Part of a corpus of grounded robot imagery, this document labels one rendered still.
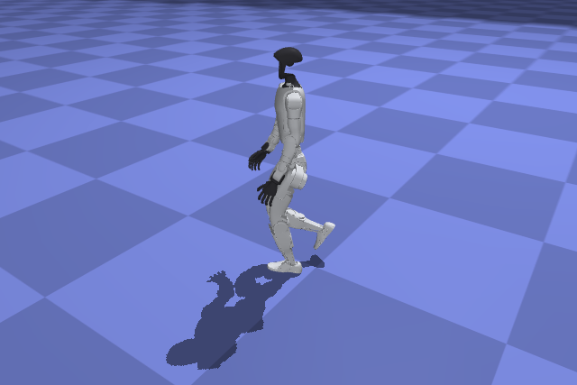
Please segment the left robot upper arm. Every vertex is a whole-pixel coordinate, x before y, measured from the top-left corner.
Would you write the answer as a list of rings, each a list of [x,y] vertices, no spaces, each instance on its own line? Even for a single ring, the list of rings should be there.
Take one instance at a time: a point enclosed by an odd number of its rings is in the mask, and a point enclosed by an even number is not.
[[[291,92],[287,93],[285,99],[285,107],[288,116],[288,128],[290,130],[290,135],[296,140],[296,148],[301,142],[301,111],[302,111],[303,101],[299,93]],[[287,136],[288,137],[288,136]],[[285,139],[284,139],[285,140]]]

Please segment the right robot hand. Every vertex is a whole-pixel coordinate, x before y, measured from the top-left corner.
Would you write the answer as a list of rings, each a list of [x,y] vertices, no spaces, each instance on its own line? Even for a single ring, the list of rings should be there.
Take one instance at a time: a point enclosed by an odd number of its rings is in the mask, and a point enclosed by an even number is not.
[[[260,165],[262,160],[266,157],[266,154],[270,154],[270,151],[265,151],[267,148],[269,147],[269,143],[265,142],[262,146],[261,146],[261,150],[260,151],[256,151],[250,158],[249,158],[249,169],[253,170],[253,164],[254,164],[254,170],[256,170],[256,166],[258,163],[258,170],[260,170]],[[255,163],[254,163],[255,162]]]

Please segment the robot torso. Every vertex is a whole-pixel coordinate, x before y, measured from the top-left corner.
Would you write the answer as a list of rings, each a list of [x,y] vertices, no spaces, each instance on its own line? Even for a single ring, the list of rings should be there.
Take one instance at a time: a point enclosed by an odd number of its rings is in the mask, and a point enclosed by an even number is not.
[[[285,82],[281,83],[277,89],[276,96],[275,96],[275,111],[277,116],[277,123],[279,129],[279,138],[282,143],[284,143],[284,139],[290,135],[290,130],[288,128],[288,116],[287,110],[285,107],[285,99],[287,93],[296,92],[302,97],[303,106],[301,111],[301,142],[304,141],[305,135],[305,116],[306,116],[306,98],[305,92],[301,87],[294,87],[291,83],[286,83],[289,87],[282,87]],[[293,86],[293,87],[291,87]],[[305,158],[304,153],[301,151],[300,145],[295,149],[296,157],[292,160],[291,165],[289,165],[290,169],[294,169],[295,164],[302,166],[304,173],[307,171],[307,161]]]

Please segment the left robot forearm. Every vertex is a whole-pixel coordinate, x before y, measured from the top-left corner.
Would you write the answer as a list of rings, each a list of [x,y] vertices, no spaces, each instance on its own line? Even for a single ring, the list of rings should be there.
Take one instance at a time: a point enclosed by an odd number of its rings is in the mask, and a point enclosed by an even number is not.
[[[291,165],[292,160],[296,157],[296,140],[292,136],[288,136],[284,140],[284,146],[282,150],[282,155],[279,159],[279,164],[277,165],[276,171],[273,174],[273,178],[278,182],[281,180],[283,175],[289,171],[289,165]]]

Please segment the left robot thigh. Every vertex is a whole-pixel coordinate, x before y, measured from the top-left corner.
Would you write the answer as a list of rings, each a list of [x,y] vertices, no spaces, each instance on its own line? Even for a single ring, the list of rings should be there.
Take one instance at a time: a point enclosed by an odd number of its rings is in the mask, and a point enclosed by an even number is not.
[[[285,221],[289,227],[289,219],[283,213],[288,208],[293,198],[294,189],[302,189],[307,182],[307,174],[304,173],[303,167],[295,164],[294,169],[289,169],[285,178],[278,185],[277,193],[270,206],[270,224],[273,226],[278,221]]]

